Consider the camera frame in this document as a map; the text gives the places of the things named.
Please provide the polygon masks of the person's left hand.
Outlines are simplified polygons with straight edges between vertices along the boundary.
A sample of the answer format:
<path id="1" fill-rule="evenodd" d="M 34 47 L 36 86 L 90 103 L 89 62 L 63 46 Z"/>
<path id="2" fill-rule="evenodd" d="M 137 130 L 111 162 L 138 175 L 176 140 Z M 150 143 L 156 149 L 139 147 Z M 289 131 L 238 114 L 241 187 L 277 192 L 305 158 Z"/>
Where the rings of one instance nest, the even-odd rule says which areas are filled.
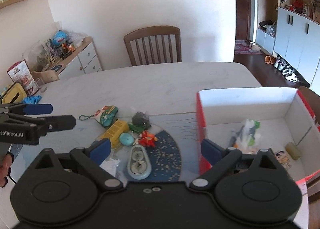
<path id="1" fill-rule="evenodd" d="M 3 158 L 0 168 L 0 187 L 3 188 L 8 183 L 8 176 L 11 173 L 11 166 L 14 162 L 14 155 L 11 152 L 7 152 Z"/>

